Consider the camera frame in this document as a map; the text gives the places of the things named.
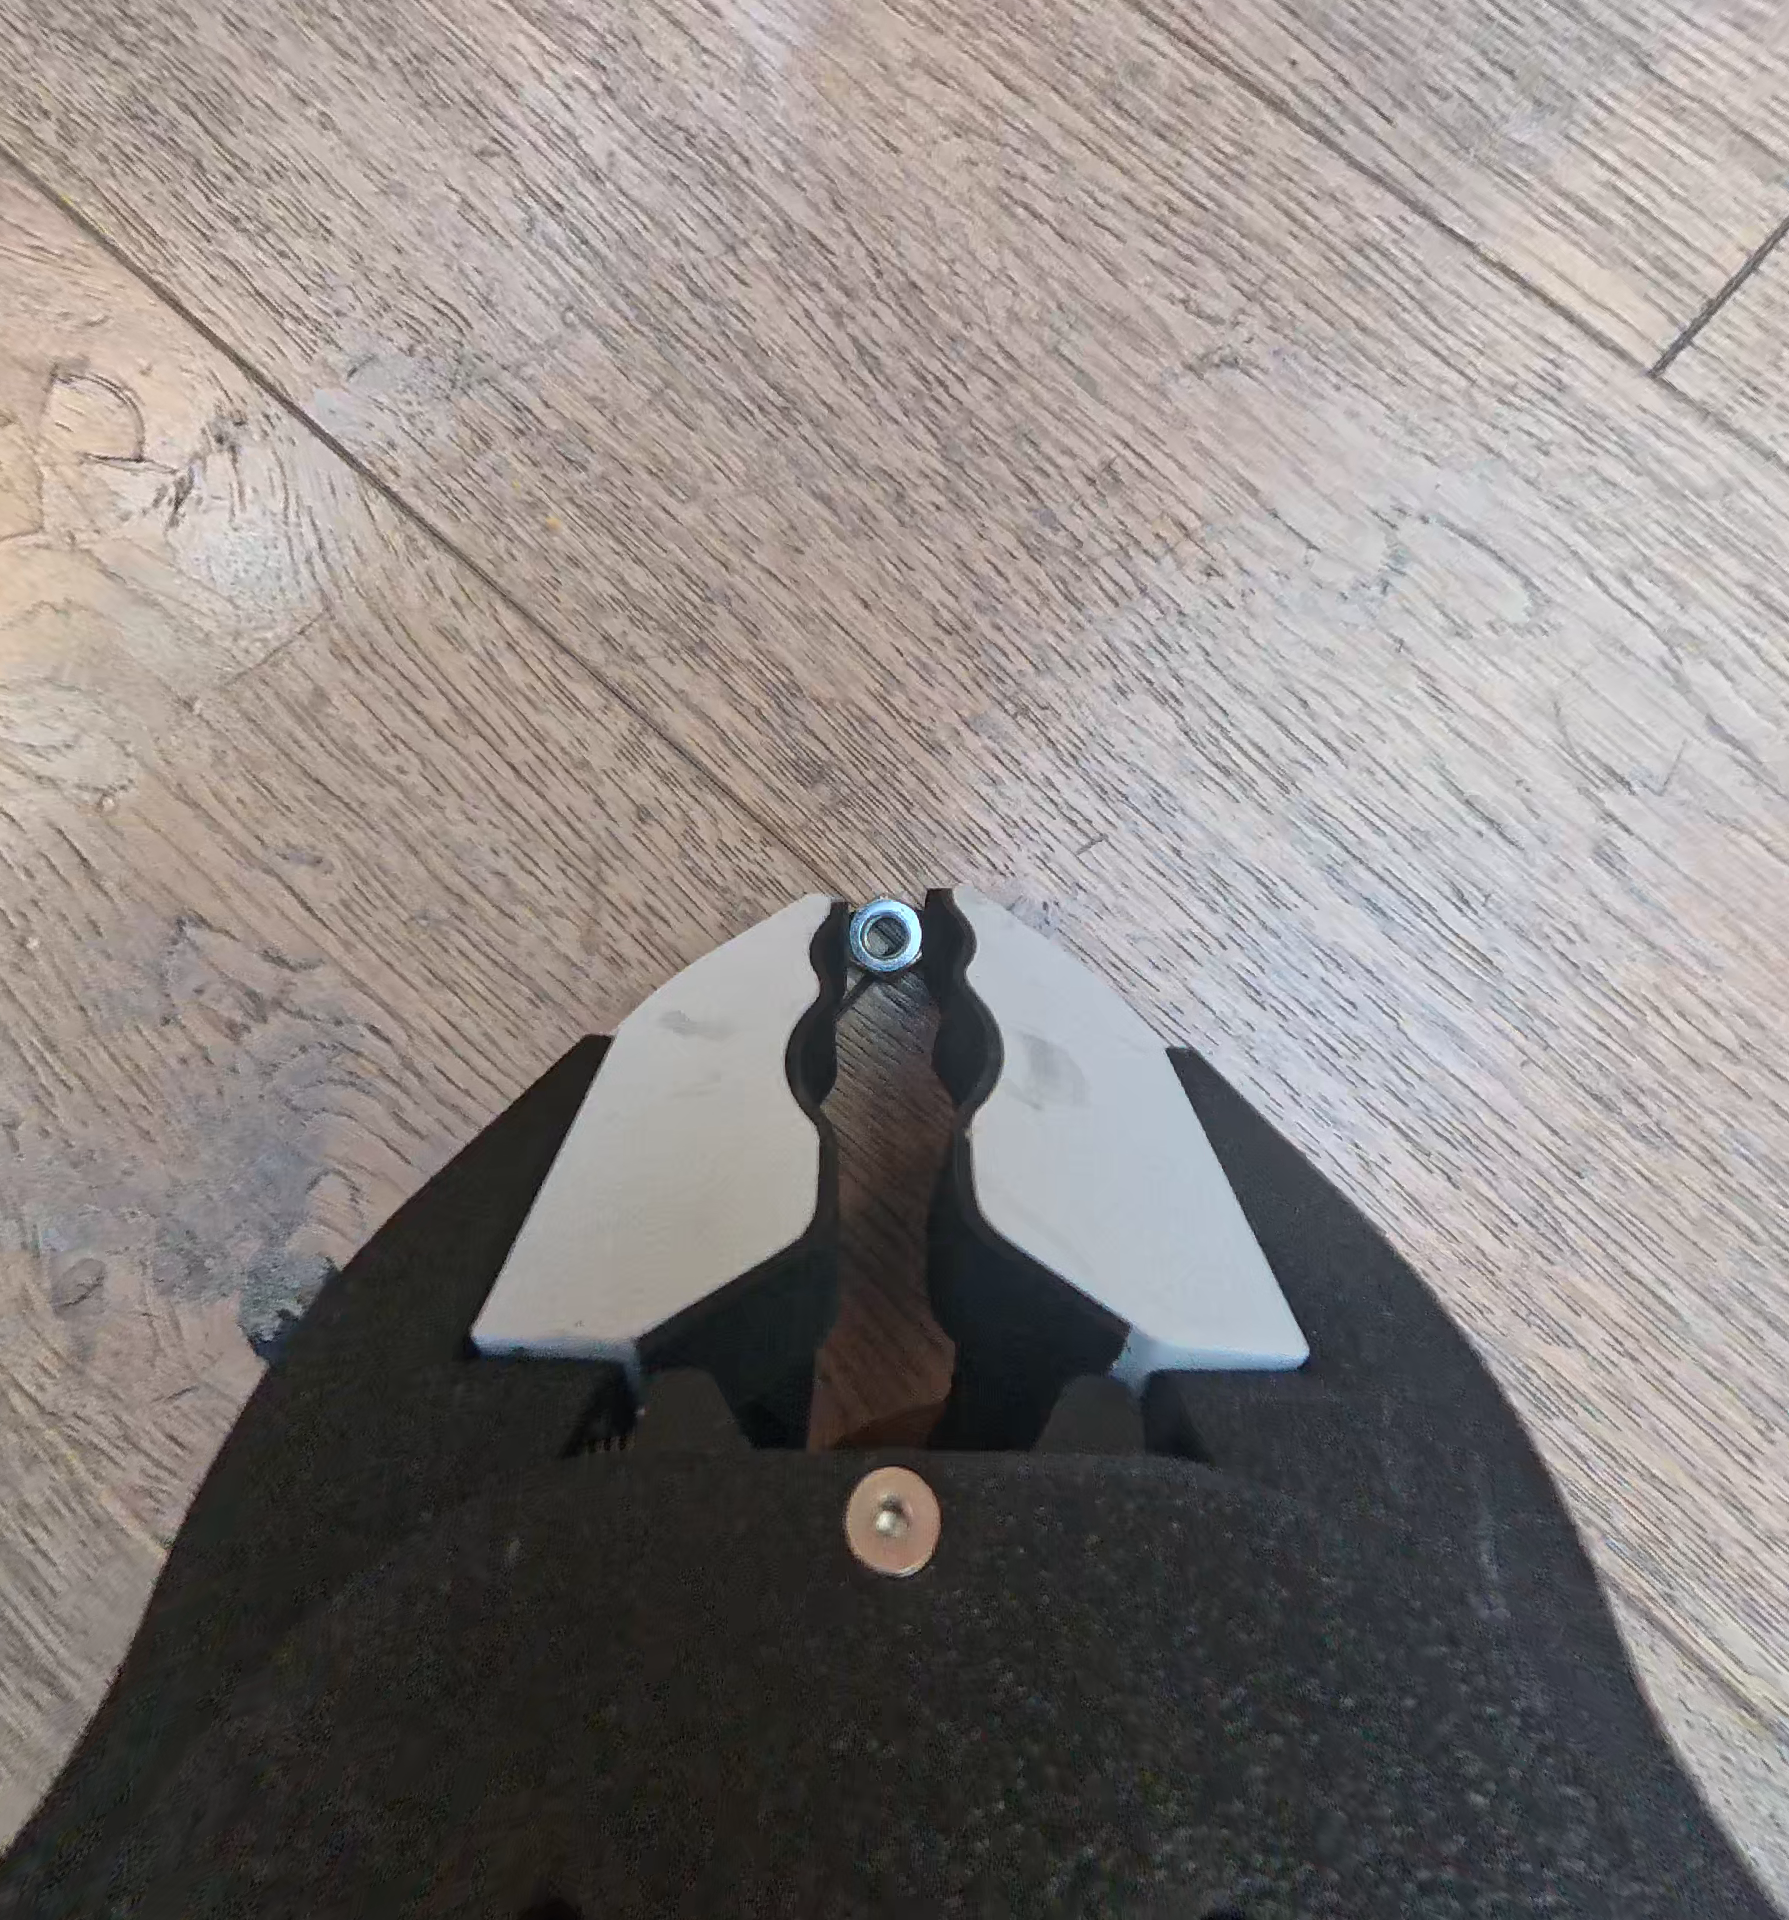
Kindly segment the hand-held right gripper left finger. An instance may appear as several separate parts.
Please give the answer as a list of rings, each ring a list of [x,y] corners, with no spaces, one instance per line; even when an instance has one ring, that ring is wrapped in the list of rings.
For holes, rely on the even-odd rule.
[[[811,1445],[840,1310],[836,1077],[847,906],[807,896],[648,994],[610,1037],[474,1355],[706,1375],[764,1449]]]

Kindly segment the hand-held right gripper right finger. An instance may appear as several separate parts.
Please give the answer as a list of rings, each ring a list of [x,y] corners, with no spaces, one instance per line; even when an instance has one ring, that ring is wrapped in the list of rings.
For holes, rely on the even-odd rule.
[[[940,1449],[1030,1449],[1062,1395],[1309,1359],[1162,1034],[979,890],[927,896],[933,1066],[953,1102],[930,1310]]]

